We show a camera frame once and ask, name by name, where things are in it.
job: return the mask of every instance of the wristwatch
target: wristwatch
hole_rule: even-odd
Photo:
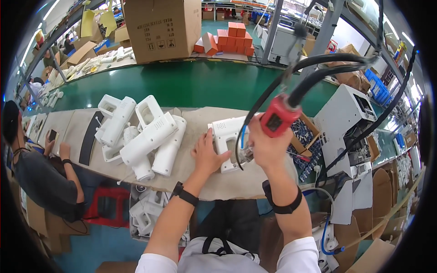
[[[302,192],[299,186],[298,186],[298,195],[296,196],[296,199],[291,204],[284,207],[279,207],[273,203],[270,182],[268,180],[263,182],[263,190],[267,197],[267,200],[269,201],[270,205],[273,208],[273,211],[277,214],[292,214],[299,207],[302,201]]]
[[[65,163],[70,163],[71,165],[73,165],[73,163],[71,162],[70,159],[64,159],[64,160],[62,161],[62,165],[65,165]]]
[[[179,196],[180,199],[192,204],[195,207],[197,206],[197,203],[199,203],[199,198],[185,191],[184,185],[179,181],[176,183],[176,186],[173,189],[170,199],[173,198],[173,196]]]

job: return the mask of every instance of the stack of orange boxes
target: stack of orange boxes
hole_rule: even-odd
[[[194,51],[209,56],[217,52],[229,52],[253,56],[255,48],[252,37],[243,23],[229,22],[228,29],[218,29],[217,35],[205,33],[194,46]]]

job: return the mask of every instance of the heat gun handle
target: heat gun handle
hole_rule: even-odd
[[[285,102],[285,94],[276,96],[261,117],[261,127],[264,133],[271,138],[281,136],[302,114],[301,107],[290,110]]]

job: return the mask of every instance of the smartphone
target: smartphone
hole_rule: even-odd
[[[49,136],[49,141],[50,141],[50,142],[52,142],[53,140],[56,139],[56,134],[57,134],[57,132],[56,132],[55,130],[52,130],[52,131],[50,132],[50,136]]]

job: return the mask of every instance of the screwdriver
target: screwdriver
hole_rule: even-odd
[[[298,155],[298,154],[295,154],[295,153],[289,152],[289,151],[286,151],[286,152],[289,153],[289,154],[295,155],[297,158],[302,159],[303,161],[306,161],[306,162],[310,162],[311,161],[311,158],[309,158],[307,156]]]

